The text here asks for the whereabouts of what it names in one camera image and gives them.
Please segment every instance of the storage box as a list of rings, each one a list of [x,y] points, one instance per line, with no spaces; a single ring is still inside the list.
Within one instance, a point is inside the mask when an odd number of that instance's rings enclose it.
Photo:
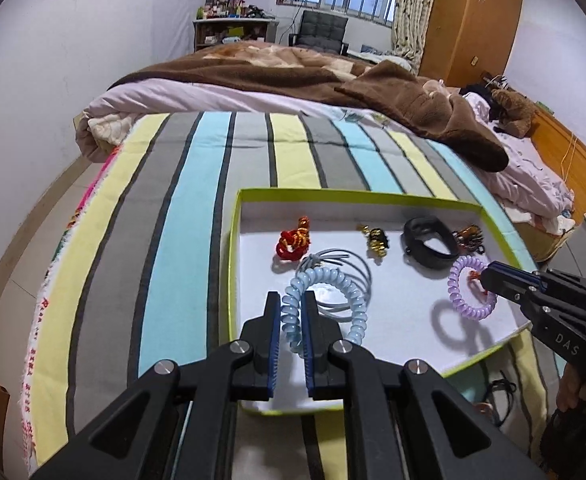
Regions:
[[[494,312],[478,322],[458,314],[449,301],[449,270],[431,270],[404,253],[404,223],[416,216],[435,215],[448,228],[477,224],[484,234],[486,261],[517,266],[516,257],[484,209],[476,204],[400,194],[342,190],[243,189],[238,193],[231,225],[228,300],[230,338],[236,339],[247,319],[262,314],[266,295],[284,289],[297,262],[282,262],[275,245],[282,230],[297,227],[300,216],[310,219],[310,253],[328,248],[349,249],[362,256],[372,272],[372,297],[363,346],[375,357],[404,364],[420,358],[439,373],[450,375],[499,349],[524,329],[528,320],[519,306],[498,298]],[[382,261],[367,257],[366,238],[358,224],[384,229],[389,238]],[[427,242],[444,250],[439,239]],[[465,300],[480,304],[460,280]],[[343,301],[330,285],[316,285],[316,296]],[[350,323],[340,325],[348,332]],[[298,413],[339,408],[340,401],[314,402],[307,396],[303,360],[291,353],[280,334],[278,381],[269,402],[245,402],[262,413]]]

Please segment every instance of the floor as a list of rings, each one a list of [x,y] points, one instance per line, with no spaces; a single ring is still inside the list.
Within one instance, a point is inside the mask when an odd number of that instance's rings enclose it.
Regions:
[[[0,385],[10,394],[4,425],[4,474],[9,480],[28,478],[18,401],[36,296],[66,225],[99,170],[99,164],[92,164],[57,202],[22,254],[0,300]]]

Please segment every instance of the brown blanket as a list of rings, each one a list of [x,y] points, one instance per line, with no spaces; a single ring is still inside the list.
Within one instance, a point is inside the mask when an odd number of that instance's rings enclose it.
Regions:
[[[476,121],[464,98],[427,92],[422,87],[426,79],[390,61],[370,67],[312,50],[243,41],[147,67],[113,86],[151,77],[370,108],[420,137],[450,146],[484,171],[502,171],[509,163],[496,136]]]

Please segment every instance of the purple spiral hair tie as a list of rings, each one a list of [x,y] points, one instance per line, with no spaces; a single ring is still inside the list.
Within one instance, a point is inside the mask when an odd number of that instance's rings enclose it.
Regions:
[[[481,307],[470,306],[470,304],[464,301],[460,294],[460,273],[462,269],[466,269],[467,267],[477,272],[482,272],[486,269],[486,264],[474,256],[460,256],[455,260],[449,273],[449,281],[447,281],[447,285],[449,285],[449,298],[451,298],[451,303],[453,303],[455,310],[462,314],[462,316],[480,321],[493,312],[496,307],[497,296],[489,292],[486,296],[486,303]]]

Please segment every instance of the stuffed animal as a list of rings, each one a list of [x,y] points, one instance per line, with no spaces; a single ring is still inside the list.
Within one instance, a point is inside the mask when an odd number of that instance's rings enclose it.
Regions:
[[[536,111],[533,101],[513,90],[493,90],[491,96],[504,109],[499,118],[504,131],[518,139],[525,137]]]

